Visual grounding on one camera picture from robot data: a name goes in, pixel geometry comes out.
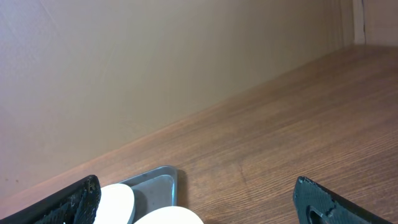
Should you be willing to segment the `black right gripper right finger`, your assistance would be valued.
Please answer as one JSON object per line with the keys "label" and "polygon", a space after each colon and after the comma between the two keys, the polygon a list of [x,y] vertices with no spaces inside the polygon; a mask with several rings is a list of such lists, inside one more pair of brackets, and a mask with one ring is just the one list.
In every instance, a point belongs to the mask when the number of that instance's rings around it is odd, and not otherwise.
{"label": "black right gripper right finger", "polygon": [[392,224],[304,176],[293,201],[300,224]]}

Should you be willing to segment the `white plate blue smears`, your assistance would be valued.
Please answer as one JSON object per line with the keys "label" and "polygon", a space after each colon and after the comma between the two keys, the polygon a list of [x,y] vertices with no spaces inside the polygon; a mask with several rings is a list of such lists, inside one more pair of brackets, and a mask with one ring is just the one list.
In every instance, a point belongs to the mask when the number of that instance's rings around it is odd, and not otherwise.
{"label": "white plate blue smears", "polygon": [[101,198],[94,224],[131,224],[135,214],[135,197],[126,184],[111,184],[101,188]]}

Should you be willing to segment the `white plate teal puddle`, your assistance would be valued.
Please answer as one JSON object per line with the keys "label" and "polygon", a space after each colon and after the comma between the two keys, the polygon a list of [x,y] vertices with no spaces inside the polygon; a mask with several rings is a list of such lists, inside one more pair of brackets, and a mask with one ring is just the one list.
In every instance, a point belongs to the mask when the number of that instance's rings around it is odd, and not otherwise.
{"label": "white plate teal puddle", "polygon": [[203,221],[187,208],[169,206],[144,215],[135,224],[203,224]]}

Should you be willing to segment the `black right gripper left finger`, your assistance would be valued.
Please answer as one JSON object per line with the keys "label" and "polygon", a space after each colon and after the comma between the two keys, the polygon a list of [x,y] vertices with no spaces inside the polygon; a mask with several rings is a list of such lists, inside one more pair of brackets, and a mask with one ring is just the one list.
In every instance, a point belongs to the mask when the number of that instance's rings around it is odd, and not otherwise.
{"label": "black right gripper left finger", "polygon": [[101,198],[97,176],[85,178],[1,220],[1,224],[93,224]]}

